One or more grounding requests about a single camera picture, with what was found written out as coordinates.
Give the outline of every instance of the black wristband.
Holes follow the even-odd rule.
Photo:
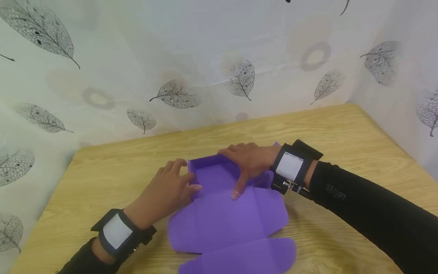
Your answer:
[[[292,163],[291,166],[286,167],[284,163],[281,164],[285,156],[287,158],[284,161],[287,161],[286,164]],[[319,160],[322,156],[321,152],[308,146],[301,140],[295,141],[291,146],[284,144],[270,168],[275,173],[271,188],[282,194],[285,194],[287,189],[291,188],[309,199],[310,196],[307,191],[304,190],[301,193],[304,187],[304,177],[313,160]]]
[[[110,222],[116,215],[123,224],[131,230],[129,236],[115,248],[107,239],[104,232],[105,225]],[[99,222],[97,222],[91,231],[99,231],[99,241],[105,251],[116,259],[128,258],[138,247],[140,243],[146,245],[152,240],[152,236],[157,232],[155,227],[151,226],[146,230],[138,229],[121,209],[111,209]]]

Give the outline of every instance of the forearm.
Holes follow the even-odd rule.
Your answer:
[[[124,213],[140,229],[152,225],[135,201],[124,209]],[[111,256],[96,237],[82,246],[59,274],[115,274],[123,262]]]
[[[312,199],[358,230],[404,271],[438,273],[438,218],[338,166],[318,162],[307,173]]]

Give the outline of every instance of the black sleeve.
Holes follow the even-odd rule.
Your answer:
[[[438,217],[330,163],[319,162],[311,198],[383,250],[405,274],[438,273]]]
[[[112,265],[103,263],[91,250],[94,239],[96,238],[82,246],[58,274],[115,274],[125,260],[119,260]]]

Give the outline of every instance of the purple cardboard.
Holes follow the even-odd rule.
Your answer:
[[[176,251],[205,253],[266,238],[289,217],[280,193],[249,186],[233,201],[228,190],[195,199],[169,221]]]
[[[180,266],[179,274],[281,274],[297,257],[290,238],[265,238],[204,253]]]
[[[193,199],[205,197],[212,193],[234,189],[240,176],[240,168],[223,155],[213,155],[195,160],[189,160],[188,171],[196,174],[196,180],[190,184],[202,185],[202,190]],[[248,186],[257,186],[268,189],[271,187],[273,173],[265,171],[258,177],[248,181]]]
[[[228,158],[189,160],[188,170],[197,175],[190,184],[203,190],[170,218],[169,241],[174,250],[202,255],[181,265],[180,274],[280,274],[292,267],[295,242],[266,238],[289,222],[282,195],[270,189],[271,171],[250,180],[233,201],[240,168]]]

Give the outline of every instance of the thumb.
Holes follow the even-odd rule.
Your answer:
[[[246,183],[249,180],[249,174],[245,171],[240,173],[239,180],[237,180],[236,186],[234,187],[233,193],[231,194],[231,199],[236,200],[245,190]]]
[[[192,196],[202,189],[201,185],[187,185],[184,187],[182,195],[182,207],[188,206],[192,202]]]
[[[192,195],[195,194],[196,192],[202,190],[202,185],[193,184],[193,185],[189,185],[187,188],[188,188],[188,193],[189,193],[189,195],[192,196]]]

